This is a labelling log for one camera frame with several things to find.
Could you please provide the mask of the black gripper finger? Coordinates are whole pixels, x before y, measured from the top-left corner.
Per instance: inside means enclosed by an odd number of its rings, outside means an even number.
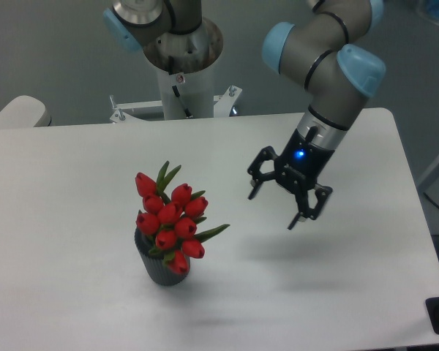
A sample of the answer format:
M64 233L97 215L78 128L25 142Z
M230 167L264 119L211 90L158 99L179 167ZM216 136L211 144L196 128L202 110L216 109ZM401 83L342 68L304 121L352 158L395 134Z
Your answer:
M313 193L317 200L313 208L309 204L310 192ZM313 189L308 190L305 186L294 184L292 193L295 196L298 211L288 225L289 230L292 230L298 222L305 222L307 219L316 220L320 216L326 202L329 200L332 194L332 188L330 186L316 184Z
M260 169L264 162L274 161L277 157L278 155L276 154L274 148L271 146L266 146L258 152L257 156L247 168L247 173L252 177L252 191L248 195L249 200L252 200L256 196L264 182L276 179L274 169L266 173L263 173Z

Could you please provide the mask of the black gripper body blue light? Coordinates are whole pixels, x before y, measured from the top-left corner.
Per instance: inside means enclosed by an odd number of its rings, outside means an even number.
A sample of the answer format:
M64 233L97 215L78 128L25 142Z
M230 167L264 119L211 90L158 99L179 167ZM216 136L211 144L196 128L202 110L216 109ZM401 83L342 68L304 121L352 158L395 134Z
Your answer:
M274 160L276 182L292 194L307 194L332 156L332 150L316 146L317 127L303 137L296 129L283 152Z

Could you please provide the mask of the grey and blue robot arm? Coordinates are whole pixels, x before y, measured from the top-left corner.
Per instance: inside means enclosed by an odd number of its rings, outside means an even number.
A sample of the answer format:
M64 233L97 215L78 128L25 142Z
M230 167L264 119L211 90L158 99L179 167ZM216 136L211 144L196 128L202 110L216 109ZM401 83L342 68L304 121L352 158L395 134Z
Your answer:
M383 16L381 1L312 1L303 28L281 22L266 35L264 63L299 84L312 101L283 152L263 148L248 168L252 189L276 181L296 199L296 221L317 219L331 188L318 176L377 91L386 73L375 55L355 46ZM211 68L223 50L219 28L199 1L115 1L103 13L126 50L142 50L156 69L167 120L216 113Z

